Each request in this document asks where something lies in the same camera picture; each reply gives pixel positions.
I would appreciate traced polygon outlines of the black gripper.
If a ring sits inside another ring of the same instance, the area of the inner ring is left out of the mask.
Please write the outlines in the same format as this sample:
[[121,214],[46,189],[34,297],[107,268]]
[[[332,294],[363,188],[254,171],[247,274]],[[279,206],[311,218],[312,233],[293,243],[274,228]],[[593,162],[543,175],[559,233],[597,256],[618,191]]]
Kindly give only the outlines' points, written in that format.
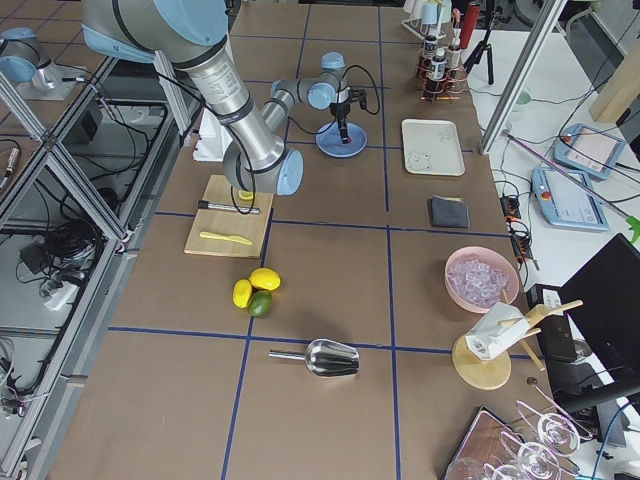
[[331,103],[330,112],[339,127],[339,136],[341,143],[346,143],[348,134],[347,116],[350,113],[350,104],[348,102]]

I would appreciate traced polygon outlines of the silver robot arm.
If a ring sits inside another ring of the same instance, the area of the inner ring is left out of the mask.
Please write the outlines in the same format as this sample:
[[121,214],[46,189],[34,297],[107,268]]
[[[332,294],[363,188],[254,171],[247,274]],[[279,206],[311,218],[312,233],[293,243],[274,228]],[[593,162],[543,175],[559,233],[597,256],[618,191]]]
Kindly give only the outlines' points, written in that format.
[[345,62],[338,52],[321,59],[315,78],[280,80],[257,107],[227,51],[228,17],[222,1],[85,1],[86,44],[103,55],[151,63],[162,52],[186,73],[233,142],[224,173],[240,190],[291,195],[303,178],[303,157],[277,134],[297,103],[335,107],[346,91]]
[[55,63],[27,27],[1,33],[1,73],[25,100],[65,100],[76,85],[70,67]]

